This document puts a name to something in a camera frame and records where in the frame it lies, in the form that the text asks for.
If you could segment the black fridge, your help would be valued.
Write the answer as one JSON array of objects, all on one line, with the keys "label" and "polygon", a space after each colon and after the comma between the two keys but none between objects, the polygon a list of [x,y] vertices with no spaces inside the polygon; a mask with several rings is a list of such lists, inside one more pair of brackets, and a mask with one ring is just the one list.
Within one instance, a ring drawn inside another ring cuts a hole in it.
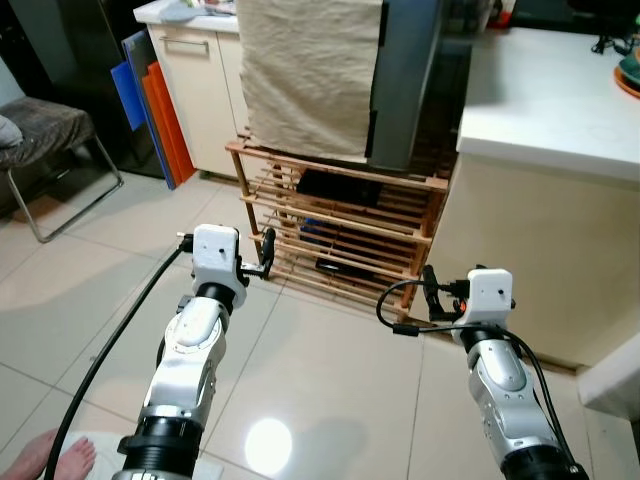
[{"label": "black fridge", "polygon": [[56,101],[91,115],[106,150],[124,172],[154,174],[154,151],[131,128],[111,74],[124,61],[120,40],[138,29],[123,17],[124,1],[24,1],[24,28]]}]

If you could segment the black shoe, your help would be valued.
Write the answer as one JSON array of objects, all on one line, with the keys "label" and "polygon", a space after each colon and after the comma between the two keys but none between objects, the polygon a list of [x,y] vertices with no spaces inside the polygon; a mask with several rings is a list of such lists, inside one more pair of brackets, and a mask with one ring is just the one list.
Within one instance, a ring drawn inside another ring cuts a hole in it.
[{"label": "black shoe", "polygon": [[315,269],[320,273],[349,276],[349,278],[370,279],[374,276],[371,271],[364,268],[343,264],[343,262],[335,262],[330,259],[316,259]]},{"label": "black shoe", "polygon": [[326,198],[367,207],[378,206],[383,183],[319,170],[307,170],[298,179],[296,191],[301,195]]}]

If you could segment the wooden slatted rack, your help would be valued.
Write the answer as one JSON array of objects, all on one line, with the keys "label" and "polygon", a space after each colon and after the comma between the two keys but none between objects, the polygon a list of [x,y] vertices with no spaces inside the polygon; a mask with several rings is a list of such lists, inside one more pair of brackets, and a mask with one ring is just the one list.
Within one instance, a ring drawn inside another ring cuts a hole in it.
[{"label": "wooden slatted rack", "polygon": [[[421,273],[442,215],[456,155],[425,148],[407,172],[362,163],[284,154],[259,145],[242,131],[225,150],[236,165],[241,200],[250,216],[248,237],[261,247],[274,228],[275,268],[284,282],[325,291],[343,300],[370,303],[390,284]],[[378,206],[326,200],[296,191],[307,170],[383,183]],[[330,259],[371,271],[370,279],[330,275],[315,269]]]}]

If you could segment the cream kitchen island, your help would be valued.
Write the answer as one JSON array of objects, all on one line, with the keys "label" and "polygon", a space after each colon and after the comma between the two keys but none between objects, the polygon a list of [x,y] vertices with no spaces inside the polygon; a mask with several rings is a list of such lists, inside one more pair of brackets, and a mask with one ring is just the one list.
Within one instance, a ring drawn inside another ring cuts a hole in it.
[{"label": "cream kitchen island", "polygon": [[639,332],[640,101],[594,37],[513,28],[477,38],[458,160],[430,264],[515,279],[509,328],[573,367]]}]

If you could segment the cream drawer cabinet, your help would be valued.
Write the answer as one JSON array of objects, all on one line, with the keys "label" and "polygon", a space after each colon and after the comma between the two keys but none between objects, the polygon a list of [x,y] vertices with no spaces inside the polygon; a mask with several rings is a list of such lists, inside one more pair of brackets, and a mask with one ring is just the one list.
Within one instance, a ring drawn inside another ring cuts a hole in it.
[{"label": "cream drawer cabinet", "polygon": [[[248,124],[241,86],[242,46],[234,15],[197,15],[184,22],[165,22],[161,13],[175,0],[154,0],[133,10],[147,27],[172,97],[192,163],[220,177],[236,174],[225,146]],[[207,40],[209,55],[165,50],[161,37]]]}]

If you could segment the beige cloth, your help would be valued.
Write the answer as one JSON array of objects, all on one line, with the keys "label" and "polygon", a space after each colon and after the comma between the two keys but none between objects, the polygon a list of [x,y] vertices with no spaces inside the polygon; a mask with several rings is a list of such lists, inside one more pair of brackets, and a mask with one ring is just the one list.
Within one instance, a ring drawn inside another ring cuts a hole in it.
[{"label": "beige cloth", "polygon": [[366,163],[383,0],[237,0],[250,132],[287,154]]}]

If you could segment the white counter corner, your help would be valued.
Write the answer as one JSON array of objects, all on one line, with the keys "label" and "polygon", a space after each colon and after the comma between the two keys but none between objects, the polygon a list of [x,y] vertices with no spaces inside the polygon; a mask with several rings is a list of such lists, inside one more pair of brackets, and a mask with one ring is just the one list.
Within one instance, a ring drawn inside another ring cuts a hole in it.
[{"label": "white counter corner", "polygon": [[585,407],[628,421],[640,419],[640,335],[632,335],[598,364],[577,375]]}]

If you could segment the grey metal appliance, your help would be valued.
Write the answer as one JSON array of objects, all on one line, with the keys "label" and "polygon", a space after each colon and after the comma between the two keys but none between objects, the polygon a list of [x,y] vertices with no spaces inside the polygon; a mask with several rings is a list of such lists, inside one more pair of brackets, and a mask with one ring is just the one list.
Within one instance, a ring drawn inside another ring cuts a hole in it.
[{"label": "grey metal appliance", "polygon": [[367,165],[406,172],[426,147],[454,145],[490,9],[489,0],[381,0]]}]

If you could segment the metal chair with dark cushion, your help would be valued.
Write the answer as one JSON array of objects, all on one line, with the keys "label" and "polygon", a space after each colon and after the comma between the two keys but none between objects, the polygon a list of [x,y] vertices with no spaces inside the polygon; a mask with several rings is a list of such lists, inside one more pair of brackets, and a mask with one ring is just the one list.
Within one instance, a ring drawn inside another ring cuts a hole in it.
[{"label": "metal chair with dark cushion", "polygon": [[[27,225],[38,242],[47,243],[60,236],[76,223],[88,210],[113,195],[125,183],[123,174],[106,151],[90,114],[67,105],[27,96],[17,82],[12,69],[0,58],[0,178],[5,180],[12,200],[20,214],[26,216]],[[15,172],[40,161],[78,147],[95,147],[108,170],[115,179],[111,186],[77,214],[70,216],[50,233],[41,232],[35,215],[29,210],[26,198],[20,192]]]}]

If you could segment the person's bare foot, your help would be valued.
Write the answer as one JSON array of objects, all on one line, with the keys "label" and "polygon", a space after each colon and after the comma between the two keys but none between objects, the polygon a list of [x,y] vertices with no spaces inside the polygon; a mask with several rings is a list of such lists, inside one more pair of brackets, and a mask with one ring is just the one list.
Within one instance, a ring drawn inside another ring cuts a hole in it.
[{"label": "person's bare foot", "polygon": [[[56,431],[50,430],[29,440],[15,461],[1,472],[0,480],[40,480],[52,452],[58,453],[58,447],[52,447]],[[90,440],[76,440],[65,453],[60,453],[56,461],[54,480],[84,480],[90,474],[96,462],[96,449]]]}]

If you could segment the orange plate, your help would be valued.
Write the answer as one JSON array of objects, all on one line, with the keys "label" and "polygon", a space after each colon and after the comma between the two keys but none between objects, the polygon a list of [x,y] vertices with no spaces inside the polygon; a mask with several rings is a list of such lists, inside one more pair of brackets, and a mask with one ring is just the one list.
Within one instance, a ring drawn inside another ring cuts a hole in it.
[{"label": "orange plate", "polygon": [[626,76],[625,70],[621,67],[613,69],[613,81],[623,92],[627,93],[627,95],[634,97],[634,99],[640,99],[640,91],[637,90],[635,84]]}]

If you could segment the teal bowl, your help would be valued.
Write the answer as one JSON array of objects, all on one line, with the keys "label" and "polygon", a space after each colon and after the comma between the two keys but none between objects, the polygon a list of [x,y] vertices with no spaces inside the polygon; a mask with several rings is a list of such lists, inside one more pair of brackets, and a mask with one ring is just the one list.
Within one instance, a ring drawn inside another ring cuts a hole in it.
[{"label": "teal bowl", "polygon": [[618,73],[623,84],[630,90],[640,91],[639,47],[634,47],[618,64]]}]

